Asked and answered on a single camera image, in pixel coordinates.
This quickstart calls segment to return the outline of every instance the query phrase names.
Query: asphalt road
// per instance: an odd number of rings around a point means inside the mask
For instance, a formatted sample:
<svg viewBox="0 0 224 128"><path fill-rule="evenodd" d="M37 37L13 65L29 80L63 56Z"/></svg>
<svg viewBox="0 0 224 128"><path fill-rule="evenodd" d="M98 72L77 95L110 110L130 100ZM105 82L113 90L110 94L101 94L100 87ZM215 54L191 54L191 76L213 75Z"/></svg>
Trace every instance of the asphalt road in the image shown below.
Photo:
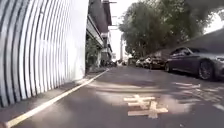
<svg viewBox="0 0 224 128"><path fill-rule="evenodd" d="M180 73L119 67L16 128L223 128L223 94L223 82L206 82ZM130 101L125 98L134 96L154 97L157 108L168 112L154 113L154 117L150 114L129 116L128 112L141 112L141 105L152 102L143 100L139 106L128 105ZM150 105L146 105L145 110L150 111Z"/></svg>

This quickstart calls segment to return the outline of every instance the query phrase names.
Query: white corrugated wall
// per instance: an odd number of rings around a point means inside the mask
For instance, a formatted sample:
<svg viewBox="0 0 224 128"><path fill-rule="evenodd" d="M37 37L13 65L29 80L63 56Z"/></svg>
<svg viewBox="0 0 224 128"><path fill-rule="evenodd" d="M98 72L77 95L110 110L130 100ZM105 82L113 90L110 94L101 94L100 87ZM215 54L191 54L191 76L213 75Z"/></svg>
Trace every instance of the white corrugated wall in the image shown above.
<svg viewBox="0 0 224 128"><path fill-rule="evenodd" d="M85 73L89 0L0 0L0 106Z"/></svg>

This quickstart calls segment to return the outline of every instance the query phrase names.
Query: dark car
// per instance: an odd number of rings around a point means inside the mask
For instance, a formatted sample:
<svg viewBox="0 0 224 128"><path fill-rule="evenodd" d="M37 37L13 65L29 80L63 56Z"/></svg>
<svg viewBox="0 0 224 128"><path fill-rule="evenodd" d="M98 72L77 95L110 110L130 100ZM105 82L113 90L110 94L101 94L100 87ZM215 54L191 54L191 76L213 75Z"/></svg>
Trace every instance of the dark car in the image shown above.
<svg viewBox="0 0 224 128"><path fill-rule="evenodd" d="M165 61L161 57L151 56L145 59L144 67L149 69L162 69L164 68Z"/></svg>
<svg viewBox="0 0 224 128"><path fill-rule="evenodd" d="M144 58L140 58L139 60L137 60L135 63L136 67L144 67L144 61Z"/></svg>
<svg viewBox="0 0 224 128"><path fill-rule="evenodd" d="M224 55L212 54L202 48L178 48L170 54L165 70L178 70L204 80L224 76Z"/></svg>

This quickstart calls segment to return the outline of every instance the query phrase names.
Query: tree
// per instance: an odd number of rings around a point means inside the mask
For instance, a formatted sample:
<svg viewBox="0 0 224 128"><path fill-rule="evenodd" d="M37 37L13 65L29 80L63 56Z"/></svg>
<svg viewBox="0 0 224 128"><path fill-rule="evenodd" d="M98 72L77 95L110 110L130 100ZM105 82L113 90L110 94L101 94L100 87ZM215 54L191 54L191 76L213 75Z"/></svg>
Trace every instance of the tree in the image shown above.
<svg viewBox="0 0 224 128"><path fill-rule="evenodd" d="M88 70L93 66L97 60L99 48L97 41L92 38L88 38L86 41L86 69Z"/></svg>
<svg viewBox="0 0 224 128"><path fill-rule="evenodd" d="M128 8L119 28L126 51L141 57L201 35L209 21L184 0L143 0Z"/></svg>

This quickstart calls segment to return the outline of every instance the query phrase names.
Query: car wheel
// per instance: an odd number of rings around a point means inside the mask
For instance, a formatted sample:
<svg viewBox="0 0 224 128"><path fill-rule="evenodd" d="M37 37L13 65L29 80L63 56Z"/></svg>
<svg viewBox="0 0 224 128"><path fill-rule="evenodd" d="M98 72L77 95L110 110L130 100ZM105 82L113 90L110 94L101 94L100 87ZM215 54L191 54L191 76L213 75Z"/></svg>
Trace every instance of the car wheel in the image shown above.
<svg viewBox="0 0 224 128"><path fill-rule="evenodd" d="M171 72L171 71L172 71L172 69L170 68L169 63L166 63L166 64L165 64L165 71L166 71L166 72Z"/></svg>
<svg viewBox="0 0 224 128"><path fill-rule="evenodd" d="M209 61L202 61L199 65L198 75L203 80L213 80L214 66Z"/></svg>

